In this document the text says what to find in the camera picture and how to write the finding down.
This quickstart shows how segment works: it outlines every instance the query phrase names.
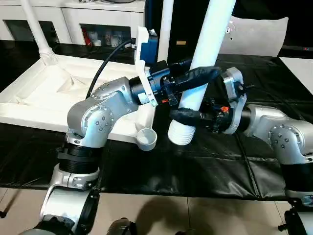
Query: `metal bracket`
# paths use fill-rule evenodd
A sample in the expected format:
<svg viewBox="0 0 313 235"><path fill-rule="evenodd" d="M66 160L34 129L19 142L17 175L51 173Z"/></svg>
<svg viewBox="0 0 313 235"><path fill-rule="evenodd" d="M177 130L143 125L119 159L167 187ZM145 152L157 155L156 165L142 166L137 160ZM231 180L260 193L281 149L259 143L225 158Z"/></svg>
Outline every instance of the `metal bracket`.
<svg viewBox="0 0 313 235"><path fill-rule="evenodd" d="M136 72L138 73L138 76L145 90L147 98L149 99L152 106L157 106L158 105L157 100L153 94L149 80L145 73L145 61L140 59L140 54L141 54L141 49L142 49L141 45L143 43L147 43L148 40L149 40L148 30L144 27L138 27L138 36L136 40L136 52L135 52L135 69L136 69Z"/></svg>
<svg viewBox="0 0 313 235"><path fill-rule="evenodd" d="M224 131L224 134L231 135L235 133L239 126L241 113L246 103L246 94L240 94L238 92L240 87L243 86L244 80L241 72L235 67L227 69L227 71L222 74L222 77L227 91L228 102L233 109L231 124L229 128Z"/></svg>
<svg viewBox="0 0 313 235"><path fill-rule="evenodd" d="M163 84L164 84L165 92L168 96L168 103L170 104L170 106L178 104L177 98L171 89L171 83L167 77L163 79Z"/></svg>

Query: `white cup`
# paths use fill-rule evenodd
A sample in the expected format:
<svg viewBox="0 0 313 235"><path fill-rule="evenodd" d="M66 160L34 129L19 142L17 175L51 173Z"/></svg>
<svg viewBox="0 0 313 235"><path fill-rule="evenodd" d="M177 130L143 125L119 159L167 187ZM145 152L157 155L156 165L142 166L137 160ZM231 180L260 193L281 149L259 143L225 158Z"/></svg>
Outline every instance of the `white cup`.
<svg viewBox="0 0 313 235"><path fill-rule="evenodd" d="M151 128L143 128L137 132L136 143L143 151L151 151L157 143L157 133Z"/></svg>
<svg viewBox="0 0 313 235"><path fill-rule="evenodd" d="M93 45L96 47L100 47L101 46L101 40L98 39L98 40L94 41Z"/></svg>

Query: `black mat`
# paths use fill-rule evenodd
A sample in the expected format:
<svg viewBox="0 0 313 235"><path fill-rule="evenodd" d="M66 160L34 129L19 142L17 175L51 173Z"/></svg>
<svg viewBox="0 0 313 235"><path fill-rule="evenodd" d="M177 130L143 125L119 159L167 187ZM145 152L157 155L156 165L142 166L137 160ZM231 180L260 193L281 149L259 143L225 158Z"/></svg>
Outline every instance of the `black mat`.
<svg viewBox="0 0 313 235"><path fill-rule="evenodd" d="M57 54L104 59L110 49L56 45ZM34 43L0 41L0 89L3 90L39 58ZM131 51L114 61L133 63ZM246 84L272 90L313 122L312 95L279 58L219 55L217 65L235 66ZM208 96L217 96L213 86ZM248 102L274 106L293 117L284 106L259 92ZM108 141L102 154L99 186L103 192L284 200L284 180L273 151L260 140L237 133L209 134L198 128L188 146L176 146L167 138L169 107L158 106L153 128L158 141L145 153L136 145ZM0 124L0 186L47 188L56 161L55 148L64 133Z"/></svg>

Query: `black cable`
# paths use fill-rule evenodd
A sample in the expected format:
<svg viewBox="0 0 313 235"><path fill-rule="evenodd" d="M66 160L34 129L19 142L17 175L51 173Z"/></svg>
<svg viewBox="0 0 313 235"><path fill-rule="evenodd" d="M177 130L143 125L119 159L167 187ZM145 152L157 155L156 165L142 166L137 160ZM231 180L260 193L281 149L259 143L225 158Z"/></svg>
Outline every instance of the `black cable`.
<svg viewBox="0 0 313 235"><path fill-rule="evenodd" d="M115 49L114 51L111 52L111 54L106 58L106 60L102 63L102 65L100 66L100 68L98 69L96 75L94 76L91 84L90 84L90 87L89 87L89 90L87 92L87 96L86 96L86 99L88 99L92 93L92 90L94 88L94 85L96 84L97 82L97 79L100 75L100 73L102 72L102 70L104 69L104 67L107 65L107 63L109 62L109 60L111 59L111 57L118 51L120 50L122 47L124 47L125 45L129 44L129 43L132 43L132 39L129 39L121 44L119 44Z"/></svg>
<svg viewBox="0 0 313 235"><path fill-rule="evenodd" d="M299 118L299 120L305 120L301 114L299 114L293 107L290 106L290 104L288 102L286 102L281 97L271 93L270 91L268 91L268 90L266 90L264 88L256 87L255 85L248 85L248 86L245 87L246 91L250 90L250 89L256 89L256 90L259 90L261 92L264 92L264 93L268 94L273 100L279 101L282 104L284 104L292 113L294 113Z"/></svg>
<svg viewBox="0 0 313 235"><path fill-rule="evenodd" d="M133 1L136 1L136 0L131 0L131 1L128 1L128 2L118 2L118 1L113 1L113 0L101 0L102 2L110 2L110 3L117 3L117 4L122 4L122 3L131 3Z"/></svg>

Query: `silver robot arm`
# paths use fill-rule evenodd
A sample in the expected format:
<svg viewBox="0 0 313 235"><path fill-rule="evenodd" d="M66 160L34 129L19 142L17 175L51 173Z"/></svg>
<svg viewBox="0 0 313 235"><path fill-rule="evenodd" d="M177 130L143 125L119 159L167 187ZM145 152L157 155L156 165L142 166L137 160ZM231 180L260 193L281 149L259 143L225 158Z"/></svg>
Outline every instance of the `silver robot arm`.
<svg viewBox="0 0 313 235"><path fill-rule="evenodd" d="M274 150L292 205L279 230L313 235L313 125L272 107L250 104L248 109L250 124L244 134L263 140Z"/></svg>
<svg viewBox="0 0 313 235"><path fill-rule="evenodd" d="M292 209L285 213L286 224L279 230L289 235L313 235L313 124L295 120L282 111L249 104L242 74L236 68L222 74L227 106L210 104L209 110L178 109L171 117L190 126L201 126L213 133L259 138L274 151L286 182L285 194Z"/></svg>
<svg viewBox="0 0 313 235"><path fill-rule="evenodd" d="M154 32L150 34L142 29L140 32L143 36L137 40L135 62L139 77L130 80L122 77L105 83L70 109L69 131L64 146L58 149L59 163L53 170L40 223L23 235L88 234L99 202L99 193L94 187L100 172L102 148L117 120L145 103L157 105L168 100L170 105L175 105L177 94L220 75L217 67L189 70L189 60L172 66L161 61L144 70L145 61L154 58L151 51L156 52L157 43L153 40Z"/></svg>

